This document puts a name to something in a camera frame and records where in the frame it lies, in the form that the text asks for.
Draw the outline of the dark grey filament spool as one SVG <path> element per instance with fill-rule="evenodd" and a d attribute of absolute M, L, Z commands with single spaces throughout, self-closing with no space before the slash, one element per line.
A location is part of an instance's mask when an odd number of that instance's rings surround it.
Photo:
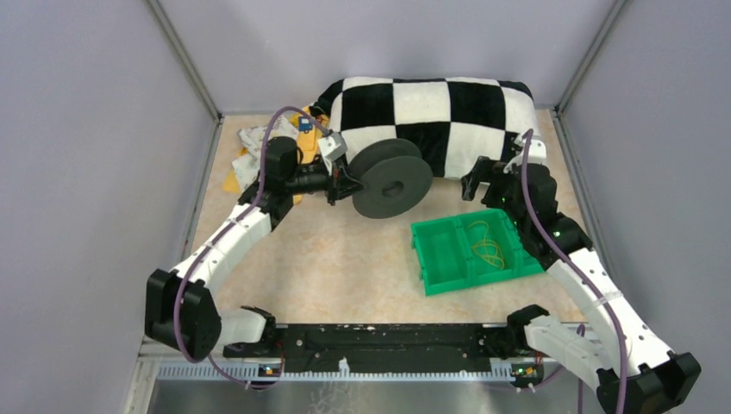
<path fill-rule="evenodd" d="M 399 216 L 419 204 L 433 182 L 433 171 L 411 141 L 378 141 L 349 162 L 350 173 L 364 189 L 352 196 L 353 207 L 364 217 Z"/>

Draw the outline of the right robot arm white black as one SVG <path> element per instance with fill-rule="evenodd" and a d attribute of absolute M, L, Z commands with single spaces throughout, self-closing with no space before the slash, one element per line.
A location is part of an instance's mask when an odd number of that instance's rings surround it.
<path fill-rule="evenodd" d="M 679 354 L 639 316 L 604 268 L 590 237 L 559 212 L 557 183 L 546 166 L 508 166 L 480 156 L 461 179 L 462 197 L 488 189 L 482 204 L 503 210 L 525 250 L 558 281 L 597 337 L 569 330 L 538 305 L 508 317 L 508 349 L 537 350 L 582 380 L 606 413 L 665 413 L 681 405 L 701 366 Z"/>

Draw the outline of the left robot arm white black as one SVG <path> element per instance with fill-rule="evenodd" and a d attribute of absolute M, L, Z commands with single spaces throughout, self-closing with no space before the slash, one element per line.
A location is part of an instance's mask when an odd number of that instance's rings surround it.
<path fill-rule="evenodd" d="M 363 185 L 347 170 L 347 144 L 331 132 L 317 145 L 320 153 L 299 161 L 294 139 L 266 142 L 254 181 L 244 190 L 219 229 L 171 270 L 155 270 L 147 280 L 145 333 L 178 350 L 190 362 L 203 361 L 214 348 L 242 344 L 256 356 L 276 346 L 275 318 L 252 306 L 219 312 L 215 295 L 247 252 L 268 236 L 293 207 L 296 195 L 323 191 L 330 204 Z"/>

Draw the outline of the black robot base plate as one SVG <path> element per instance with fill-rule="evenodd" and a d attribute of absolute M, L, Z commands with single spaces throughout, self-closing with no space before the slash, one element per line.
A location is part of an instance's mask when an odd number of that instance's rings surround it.
<path fill-rule="evenodd" d="M 223 355 L 282 361 L 286 373 L 332 373 L 341 361 L 353 373 L 487 373 L 498 361 L 536 360 L 505 325 L 481 323 L 293 323 Z"/>

